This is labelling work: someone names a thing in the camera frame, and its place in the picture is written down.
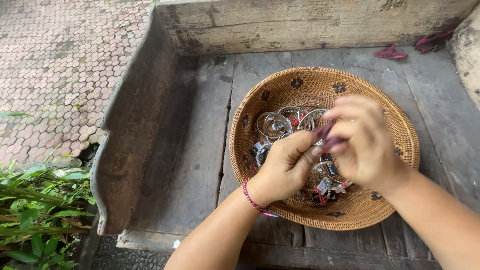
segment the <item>braided string bracelet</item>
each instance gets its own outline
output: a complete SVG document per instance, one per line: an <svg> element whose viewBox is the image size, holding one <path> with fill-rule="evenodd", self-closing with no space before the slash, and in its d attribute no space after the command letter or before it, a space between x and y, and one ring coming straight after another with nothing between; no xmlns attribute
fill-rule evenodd
<svg viewBox="0 0 480 270"><path fill-rule="evenodd" d="M243 194L245 195L245 198L247 198L247 200L250 202L250 204L253 206L253 208L255 208L255 210L259 211L260 213L262 213L262 215L266 216L266 217L270 217L270 218L278 218L277 215L275 214L270 214L270 213L267 213L268 212L268 207L265 208L265 209L262 209L260 208L260 206L258 206L256 203L254 203L251 199L250 199L250 196L248 196L248 192L247 192L247 182L250 180L250 178L247 178L244 182L243 182Z"/></svg>

